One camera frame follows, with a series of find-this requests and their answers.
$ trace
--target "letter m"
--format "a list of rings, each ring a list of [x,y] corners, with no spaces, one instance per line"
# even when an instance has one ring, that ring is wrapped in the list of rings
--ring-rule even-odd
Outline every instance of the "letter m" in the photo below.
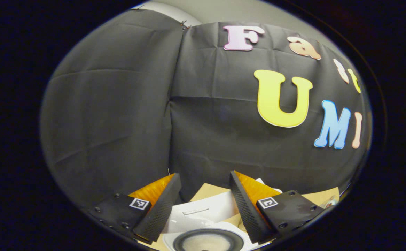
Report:
[[[332,146],[335,143],[336,149],[343,149],[345,146],[345,138],[348,130],[348,122],[350,121],[350,110],[344,108],[341,117],[338,120],[338,113],[336,112],[335,103],[324,100],[322,101],[322,107],[325,110],[324,124],[322,125],[321,135],[314,141],[314,146],[324,147],[327,145]]]

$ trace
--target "letter u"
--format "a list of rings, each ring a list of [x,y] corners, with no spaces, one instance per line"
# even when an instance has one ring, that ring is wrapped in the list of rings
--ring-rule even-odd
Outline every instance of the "letter u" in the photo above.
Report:
[[[282,73],[272,70],[256,70],[254,76],[259,80],[257,109],[260,116],[277,127],[297,127],[305,121],[308,114],[310,89],[313,84],[305,78],[293,77],[297,87],[297,105],[292,113],[283,112],[280,108],[281,84],[285,81]]]

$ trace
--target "yellow letter u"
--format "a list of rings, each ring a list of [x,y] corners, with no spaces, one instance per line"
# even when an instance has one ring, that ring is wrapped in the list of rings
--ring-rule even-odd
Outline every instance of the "yellow letter u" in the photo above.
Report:
[[[310,89],[313,88],[310,81],[300,77],[291,79],[297,87],[297,105],[294,112],[285,113],[279,105],[285,76],[272,70],[256,70],[254,76],[259,80],[257,109],[265,121],[278,127],[297,127],[305,121]]]

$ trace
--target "blue letter m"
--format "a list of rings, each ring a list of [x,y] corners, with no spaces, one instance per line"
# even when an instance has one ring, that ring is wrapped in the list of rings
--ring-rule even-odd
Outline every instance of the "blue letter m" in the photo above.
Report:
[[[324,100],[322,101],[324,107],[324,124],[322,125],[321,135],[314,141],[314,146],[324,147],[327,145],[327,135],[329,135],[328,146],[335,143],[336,149],[343,149],[345,145],[345,137],[347,135],[348,122],[350,121],[350,110],[344,108],[341,117],[338,120],[338,113],[336,112],[335,103]]]

